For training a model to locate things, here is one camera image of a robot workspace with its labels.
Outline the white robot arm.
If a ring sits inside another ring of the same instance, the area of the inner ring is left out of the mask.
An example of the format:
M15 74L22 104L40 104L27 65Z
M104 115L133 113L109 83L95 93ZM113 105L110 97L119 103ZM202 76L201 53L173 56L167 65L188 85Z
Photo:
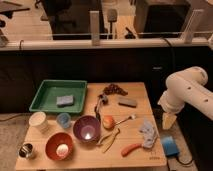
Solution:
M173 126L177 114L186 103L213 120L213 92L205 88L207 82L207 72L198 66L172 73L167 77L165 81L167 89L158 101L163 109L164 130Z

